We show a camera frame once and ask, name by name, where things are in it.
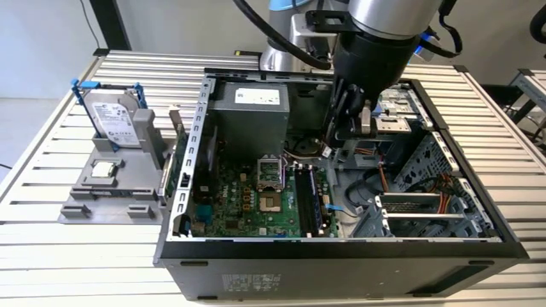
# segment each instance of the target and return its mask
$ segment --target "gray floor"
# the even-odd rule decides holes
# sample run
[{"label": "gray floor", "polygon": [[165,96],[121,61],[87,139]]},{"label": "gray floor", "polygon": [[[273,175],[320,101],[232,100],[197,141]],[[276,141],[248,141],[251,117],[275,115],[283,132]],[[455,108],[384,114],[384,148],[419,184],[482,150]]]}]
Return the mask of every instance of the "gray floor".
[{"label": "gray floor", "polygon": [[[59,100],[0,98],[0,163],[12,166],[46,121]],[[9,169],[0,167],[0,182]]]}]

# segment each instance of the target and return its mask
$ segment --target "slotted metal workbench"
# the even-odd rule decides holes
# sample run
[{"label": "slotted metal workbench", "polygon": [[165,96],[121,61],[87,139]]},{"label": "slotted metal workbench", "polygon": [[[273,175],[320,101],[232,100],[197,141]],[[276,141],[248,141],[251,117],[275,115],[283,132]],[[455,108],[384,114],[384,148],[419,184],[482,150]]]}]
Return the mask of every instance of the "slotted metal workbench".
[{"label": "slotted metal workbench", "polygon": [[[168,137],[173,136],[169,105],[180,107],[184,126],[191,126],[204,67],[256,69],[257,61],[253,57],[112,51],[93,60],[80,79],[125,85],[140,82],[148,106],[155,110],[155,125]],[[219,304],[546,306],[544,157],[467,73],[448,66],[410,65],[403,77],[420,80],[499,211],[523,241],[528,263],[447,299]],[[67,94],[0,185],[0,221],[5,221],[0,225],[4,307],[184,303],[167,270],[152,266],[159,226],[56,223],[69,186],[93,149],[92,134],[84,110]]]}]

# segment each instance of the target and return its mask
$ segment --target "motherboard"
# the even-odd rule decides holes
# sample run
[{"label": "motherboard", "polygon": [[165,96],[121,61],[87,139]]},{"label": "motherboard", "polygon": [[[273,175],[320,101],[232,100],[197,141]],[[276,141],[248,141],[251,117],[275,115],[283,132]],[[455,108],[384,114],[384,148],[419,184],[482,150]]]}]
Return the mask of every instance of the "motherboard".
[{"label": "motherboard", "polygon": [[196,206],[192,235],[336,237],[335,215],[326,209],[331,199],[326,172],[315,170],[288,166],[275,157],[256,164],[220,161],[216,197],[212,204]]}]

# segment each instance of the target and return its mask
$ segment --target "sticker label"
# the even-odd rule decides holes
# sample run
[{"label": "sticker label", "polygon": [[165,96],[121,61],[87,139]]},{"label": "sticker label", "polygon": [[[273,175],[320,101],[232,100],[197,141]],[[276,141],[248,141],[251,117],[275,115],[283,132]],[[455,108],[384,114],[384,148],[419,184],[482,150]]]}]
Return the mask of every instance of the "sticker label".
[{"label": "sticker label", "polygon": [[223,290],[229,292],[277,291],[280,274],[221,274]]},{"label": "sticker label", "polygon": [[236,104],[269,104],[280,105],[279,90],[264,90],[260,88],[237,88],[235,91]]},{"label": "sticker label", "polygon": [[119,146],[140,145],[127,108],[120,104],[95,102],[93,109],[107,138]]},{"label": "sticker label", "polygon": [[324,145],[323,157],[328,158],[331,153],[332,153],[332,149],[327,145]]}]

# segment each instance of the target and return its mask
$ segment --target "ram slot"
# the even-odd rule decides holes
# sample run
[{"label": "ram slot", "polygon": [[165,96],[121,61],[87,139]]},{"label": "ram slot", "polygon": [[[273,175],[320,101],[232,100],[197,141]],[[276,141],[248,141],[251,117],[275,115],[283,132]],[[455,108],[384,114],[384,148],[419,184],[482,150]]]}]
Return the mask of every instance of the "ram slot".
[{"label": "ram slot", "polygon": [[308,169],[296,169],[293,174],[296,183],[296,199],[299,208],[299,225],[303,237],[317,236],[317,225],[315,218],[316,188],[311,179]]},{"label": "ram slot", "polygon": [[315,225],[317,229],[317,234],[323,235],[323,215],[320,213],[320,197],[317,195],[317,184],[316,184],[316,177],[315,177],[315,172],[311,170],[309,171],[309,177],[311,177],[311,187],[313,188],[313,211],[315,211]]}]

